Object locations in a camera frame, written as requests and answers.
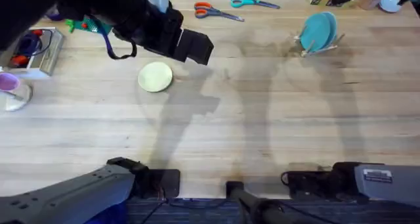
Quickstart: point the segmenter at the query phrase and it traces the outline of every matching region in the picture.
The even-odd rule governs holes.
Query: butcher block table
[[[31,102],[0,115],[0,195],[90,172],[117,156],[181,171],[181,197],[223,197],[240,180],[259,196],[287,197],[280,173],[328,169],[338,161],[420,165],[420,20],[318,7],[308,0],[171,0],[184,28],[207,34],[208,66],[140,49],[111,60],[101,35],[56,26],[66,40],[54,75],[33,81]],[[208,1],[245,22],[197,19]],[[301,58],[293,36],[311,14],[330,11],[338,49]],[[131,45],[110,34],[118,55]],[[174,80],[160,93],[139,88],[145,64],[164,61]]]

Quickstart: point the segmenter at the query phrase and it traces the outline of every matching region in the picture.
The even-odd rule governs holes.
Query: green toy
[[[104,28],[105,32],[108,34],[110,33],[112,27],[102,23],[102,27]],[[93,32],[93,33],[99,33],[99,29],[96,26],[96,24],[93,22],[93,20],[91,20],[89,17],[85,16],[85,18],[83,19],[83,21],[77,21],[77,20],[66,20],[66,25],[68,25],[70,27],[69,32],[72,33],[74,31],[74,29],[77,30],[85,30],[88,32]]]

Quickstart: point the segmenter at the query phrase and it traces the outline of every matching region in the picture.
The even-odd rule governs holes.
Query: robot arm
[[[92,15],[114,27],[115,35],[146,50],[176,60],[207,64],[213,44],[205,35],[182,30],[183,16],[172,8],[161,12],[149,0],[0,0],[0,51],[35,24],[51,7],[61,16],[82,20]]]
[[[165,178],[163,170],[149,170],[140,162],[114,158],[88,174],[43,189],[0,198],[0,224],[80,224],[130,196],[152,196],[152,185]],[[177,196],[179,171],[172,174],[167,195]]]
[[[418,166],[337,162],[331,171],[287,171],[282,181],[295,200],[364,203],[375,199],[420,207],[419,176]]]

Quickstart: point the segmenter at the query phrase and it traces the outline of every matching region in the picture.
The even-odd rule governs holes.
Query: pink cup
[[[0,90],[12,91],[19,87],[20,81],[15,75],[10,73],[0,73]]]

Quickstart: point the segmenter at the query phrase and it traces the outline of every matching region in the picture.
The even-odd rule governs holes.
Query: teal plate
[[[335,15],[331,12],[322,12],[322,14],[324,14],[328,18],[331,31],[329,33],[327,42],[323,46],[323,48],[326,48],[330,46],[334,42],[334,39],[337,37],[337,19],[335,18]]]
[[[322,13],[313,14],[304,24],[306,28],[301,35],[302,47],[308,50],[310,44],[314,41],[310,51],[322,49],[328,40],[331,29],[328,17]]]

